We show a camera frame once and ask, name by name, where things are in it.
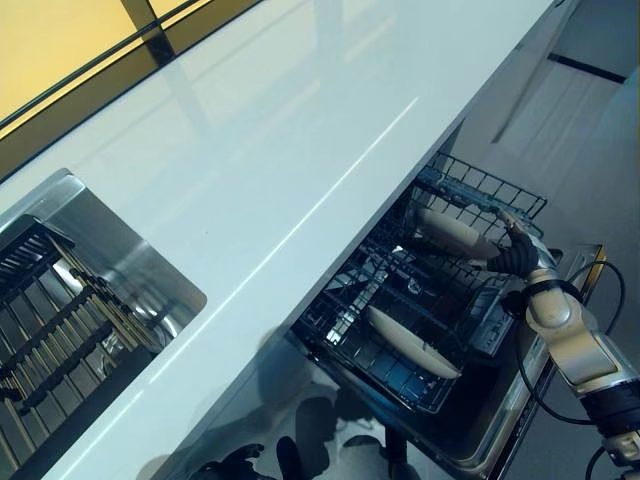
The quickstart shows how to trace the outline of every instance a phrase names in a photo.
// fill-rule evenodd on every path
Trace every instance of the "dishwasher upper rack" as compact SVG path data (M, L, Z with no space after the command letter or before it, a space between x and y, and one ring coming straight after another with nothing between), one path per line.
M547 200L447 153L438 152L418 174L414 184L433 195L429 208L447 213L501 243L505 232L496 218L498 209L518 218L542 238L533 220Z
M434 175L437 166L443 170ZM447 191L441 188L443 178L448 179ZM440 211L503 244L506 236L496 207L507 209L531 227L532 218L546 201L500 179L495 180L497 187L491 187L496 195L475 189L485 186L488 190L488 179L493 182L497 177L438 154L303 312L294 332L311 350L330 353L402 405L437 413L454 381L437 377L403 357L369 326L365 308L374 305L385 311L464 368L473 354L474 335L490 315L508 277L475 270L428 238L416 239L414 214L419 208ZM456 182L465 187L454 192Z
M66 237L28 215L1 233L0 447L39 478L160 348Z

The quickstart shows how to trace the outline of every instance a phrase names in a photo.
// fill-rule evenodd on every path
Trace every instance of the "metal rack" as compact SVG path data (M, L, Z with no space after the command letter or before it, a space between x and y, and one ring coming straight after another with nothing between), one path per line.
M437 413L455 380L402 356L370 327L365 307L385 311L460 369L473 355L491 354L496 345L477 348L483 343L479 327L490 317L507 277L478 271L416 236L415 211L429 208L453 216L500 245L505 233L498 209L541 236L531 222L545 204L537 195L437 154L303 312L294 332L311 351L329 353L387 397L414 411Z
M64 236L23 216L0 242L0 447L35 478L160 345Z

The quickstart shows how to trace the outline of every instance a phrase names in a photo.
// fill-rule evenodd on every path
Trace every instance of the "dishwasher rack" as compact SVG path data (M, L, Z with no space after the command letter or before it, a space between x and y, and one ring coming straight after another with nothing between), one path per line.
M532 221L545 204L535 194L438 153L306 308L294 333L312 356L321 350L387 398L412 411L437 413L456 380L438 377L401 355L369 325L366 307L386 312L463 370L474 355L495 352L495 345L478 348L486 336L480 327L508 276L476 270L467 259L417 235L416 210L457 218L503 245L498 209L541 236ZM501 328L509 327L502 323ZM497 337L501 341L504 332Z
M25 215L0 242L0 447L39 478L161 345L66 237Z

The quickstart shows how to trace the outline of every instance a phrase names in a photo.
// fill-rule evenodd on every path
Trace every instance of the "stainless steel sink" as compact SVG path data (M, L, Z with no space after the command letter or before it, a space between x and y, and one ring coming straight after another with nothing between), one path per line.
M0 478L46 473L205 303L68 171L2 214Z

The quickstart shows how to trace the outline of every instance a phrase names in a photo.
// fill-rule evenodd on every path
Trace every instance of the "dishwasher lower rack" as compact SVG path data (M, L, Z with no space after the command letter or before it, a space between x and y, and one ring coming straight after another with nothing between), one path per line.
M545 203L454 157L436 155L303 312L294 333L311 352L322 350L396 404L437 413L455 380L401 355L369 325L366 307L390 315L464 374L469 359L495 354L499 345L485 344L502 341L511 325L500 322L495 335L483 330L508 277L475 270L416 235L416 209L453 216L501 245L506 235L497 209L542 235L532 220Z
M161 345L67 238L30 216L2 233L0 447L40 478Z

